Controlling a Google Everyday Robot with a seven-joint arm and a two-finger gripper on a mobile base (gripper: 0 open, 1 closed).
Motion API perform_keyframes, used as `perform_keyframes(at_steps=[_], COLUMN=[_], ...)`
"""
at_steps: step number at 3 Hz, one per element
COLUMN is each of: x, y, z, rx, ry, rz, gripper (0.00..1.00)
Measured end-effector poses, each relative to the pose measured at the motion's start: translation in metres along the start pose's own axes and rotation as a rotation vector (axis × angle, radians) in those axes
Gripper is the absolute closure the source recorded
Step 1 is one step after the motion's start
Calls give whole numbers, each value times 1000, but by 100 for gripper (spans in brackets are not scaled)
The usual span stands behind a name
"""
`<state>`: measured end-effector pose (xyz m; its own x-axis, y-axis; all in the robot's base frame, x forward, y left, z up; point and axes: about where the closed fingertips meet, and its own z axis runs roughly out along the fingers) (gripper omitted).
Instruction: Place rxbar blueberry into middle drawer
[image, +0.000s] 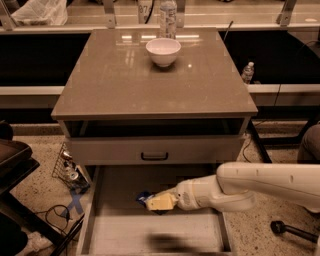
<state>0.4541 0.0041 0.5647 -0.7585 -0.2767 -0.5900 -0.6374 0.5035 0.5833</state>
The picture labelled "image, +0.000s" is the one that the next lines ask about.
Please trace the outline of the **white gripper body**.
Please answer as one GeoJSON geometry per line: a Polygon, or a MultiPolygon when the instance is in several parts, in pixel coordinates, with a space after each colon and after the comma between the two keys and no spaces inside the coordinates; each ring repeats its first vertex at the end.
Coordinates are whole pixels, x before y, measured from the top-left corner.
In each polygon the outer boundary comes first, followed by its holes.
{"type": "Polygon", "coordinates": [[[189,179],[176,186],[177,206],[182,210],[219,209],[222,190],[215,175],[189,179]]]}

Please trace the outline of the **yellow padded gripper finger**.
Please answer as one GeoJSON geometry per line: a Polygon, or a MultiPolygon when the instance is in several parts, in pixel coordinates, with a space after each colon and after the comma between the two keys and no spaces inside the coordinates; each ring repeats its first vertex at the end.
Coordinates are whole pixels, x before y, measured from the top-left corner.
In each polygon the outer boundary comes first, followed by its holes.
{"type": "Polygon", "coordinates": [[[176,191],[174,189],[168,189],[151,195],[145,201],[145,204],[149,211],[168,211],[172,210],[177,202],[176,191]]]}

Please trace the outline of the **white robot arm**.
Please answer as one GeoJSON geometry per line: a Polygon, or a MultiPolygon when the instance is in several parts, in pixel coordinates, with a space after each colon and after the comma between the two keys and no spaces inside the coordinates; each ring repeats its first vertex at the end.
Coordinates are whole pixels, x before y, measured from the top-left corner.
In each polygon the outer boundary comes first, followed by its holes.
{"type": "Polygon", "coordinates": [[[252,208],[262,193],[320,211],[320,171],[316,164],[228,162],[216,173],[188,179],[144,199],[145,207],[158,214],[174,207],[190,211],[213,208],[240,212],[252,208]]]}

